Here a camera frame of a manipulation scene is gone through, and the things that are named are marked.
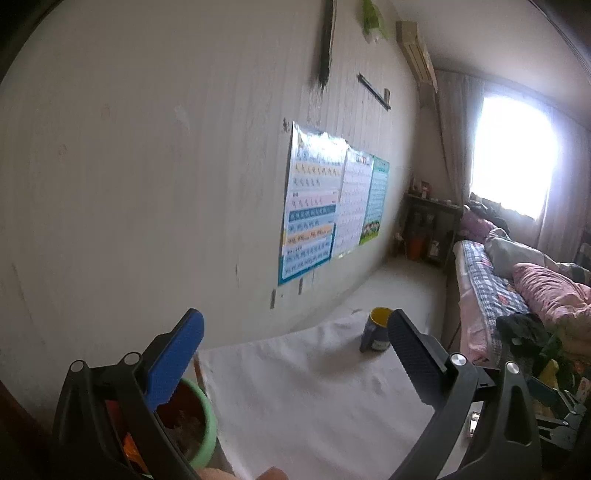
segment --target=tiled floor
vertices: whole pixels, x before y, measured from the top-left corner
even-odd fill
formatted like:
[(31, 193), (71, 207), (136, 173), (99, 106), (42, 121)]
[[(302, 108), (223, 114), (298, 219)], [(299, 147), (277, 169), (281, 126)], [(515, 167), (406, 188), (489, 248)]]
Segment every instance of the tiled floor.
[(421, 333), (440, 338), (446, 300), (446, 276), (431, 265), (396, 257), (376, 270), (357, 290), (326, 315), (324, 310), (300, 322), (293, 331), (346, 317), (374, 307), (403, 309)]

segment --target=poster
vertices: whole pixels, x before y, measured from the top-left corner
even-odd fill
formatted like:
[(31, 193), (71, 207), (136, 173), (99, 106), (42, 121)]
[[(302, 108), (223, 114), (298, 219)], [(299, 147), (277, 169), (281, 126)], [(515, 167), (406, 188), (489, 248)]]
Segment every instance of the poster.
[(374, 157), (374, 172), (369, 187), (365, 221), (363, 222), (363, 231), (359, 240), (360, 245), (378, 236), (382, 214), (384, 213), (389, 171), (390, 164), (387, 161)]
[(285, 194), (279, 284), (330, 259), (348, 145), (294, 122)]
[(343, 185), (337, 205), (332, 258), (342, 257), (359, 245), (373, 167), (372, 155), (353, 148), (348, 149)]

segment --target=cup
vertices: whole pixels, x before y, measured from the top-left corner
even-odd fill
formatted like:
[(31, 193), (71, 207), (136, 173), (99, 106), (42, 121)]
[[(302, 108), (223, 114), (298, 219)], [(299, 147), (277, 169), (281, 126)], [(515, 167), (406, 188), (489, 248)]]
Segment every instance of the cup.
[(370, 312), (361, 336), (360, 352), (365, 352), (367, 349), (383, 352), (388, 349), (390, 346), (388, 317), (392, 312), (392, 309), (386, 307), (377, 307)]

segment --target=bright window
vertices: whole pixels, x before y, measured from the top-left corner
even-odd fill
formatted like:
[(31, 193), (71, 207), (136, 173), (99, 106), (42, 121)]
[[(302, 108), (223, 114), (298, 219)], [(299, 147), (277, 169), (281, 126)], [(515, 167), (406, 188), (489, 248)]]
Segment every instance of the bright window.
[(556, 155), (556, 136), (546, 115), (512, 98), (486, 97), (470, 189), (506, 209), (538, 218)]

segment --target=white tablecloth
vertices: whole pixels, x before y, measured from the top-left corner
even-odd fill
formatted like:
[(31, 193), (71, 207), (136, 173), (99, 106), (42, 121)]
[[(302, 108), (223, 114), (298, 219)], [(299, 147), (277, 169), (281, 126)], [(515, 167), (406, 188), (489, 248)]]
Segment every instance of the white tablecloth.
[(367, 315), (199, 352), (219, 441), (238, 477), (273, 465), (290, 480), (394, 473), (433, 409), (392, 348), (359, 352)]

